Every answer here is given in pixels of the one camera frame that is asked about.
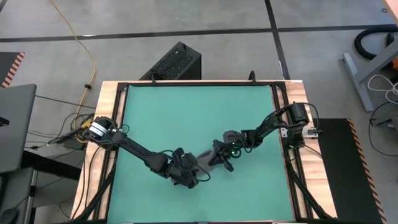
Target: gray floor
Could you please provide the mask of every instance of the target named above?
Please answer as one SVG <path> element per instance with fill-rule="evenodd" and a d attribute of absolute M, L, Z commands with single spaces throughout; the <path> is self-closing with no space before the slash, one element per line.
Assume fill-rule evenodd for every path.
<path fill-rule="evenodd" d="M 86 0 L 56 4 L 65 13 L 78 35 L 123 34 L 180 30 L 270 28 L 262 0 Z M 381 11 L 382 0 L 271 0 L 277 27 L 321 27 L 392 24 Z M 8 0 L 0 13 L 0 38 L 52 37 L 70 35 L 48 0 Z M 353 52 L 353 39 L 360 30 L 280 33 L 280 41 L 291 79 L 303 80 L 308 100 L 318 107 L 322 118 L 353 119 L 362 142 L 389 223 L 398 222 L 398 157 L 385 157 L 370 147 L 368 119 L 348 71 L 343 52 L 351 52 L 357 65 L 366 63 Z M 367 49 L 377 52 L 383 35 L 364 40 Z M 95 106 L 104 80 L 140 78 L 174 44 L 182 41 L 202 53 L 203 79 L 246 79 L 255 70 L 261 79 L 283 79 L 272 33 L 140 37 L 86 40 L 98 66 L 98 76 L 85 101 Z M 37 94 L 78 103 L 83 85 L 90 79 L 91 65 L 74 41 L 0 43 L 0 51 L 25 52 L 26 56 L 12 85 L 35 83 Z M 375 105 L 384 102 L 372 94 Z M 388 106 L 378 113 L 385 118 L 396 110 Z M 36 98 L 30 129 L 57 133 L 63 119 L 75 106 Z M 373 129 L 375 145 L 398 154 L 396 134 L 386 128 Z M 43 138 L 29 136 L 30 141 Z M 43 156 L 70 152 L 60 146 L 35 151 Z M 62 161 L 77 165 L 83 153 L 74 152 Z M 39 175 L 39 186 L 56 177 Z M 76 182 L 62 180 L 38 193 L 40 207 L 36 223 L 67 220 L 73 204 Z"/>

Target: teal mat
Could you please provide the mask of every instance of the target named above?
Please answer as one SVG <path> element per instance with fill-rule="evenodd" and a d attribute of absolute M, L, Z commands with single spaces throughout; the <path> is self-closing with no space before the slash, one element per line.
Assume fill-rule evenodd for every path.
<path fill-rule="evenodd" d="M 198 156 L 225 131 L 254 129 L 273 110 L 269 86 L 130 86 L 123 123 L 150 151 L 182 147 Z M 121 149 L 108 223 L 293 220 L 276 131 L 230 161 L 233 172 L 219 165 L 210 181 L 187 189 Z"/>

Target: black computer tower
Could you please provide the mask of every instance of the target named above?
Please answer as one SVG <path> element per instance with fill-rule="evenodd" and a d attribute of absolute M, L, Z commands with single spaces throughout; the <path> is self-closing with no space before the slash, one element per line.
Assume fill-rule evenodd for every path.
<path fill-rule="evenodd" d="M 140 80 L 201 80 L 201 54 L 178 42 Z"/>

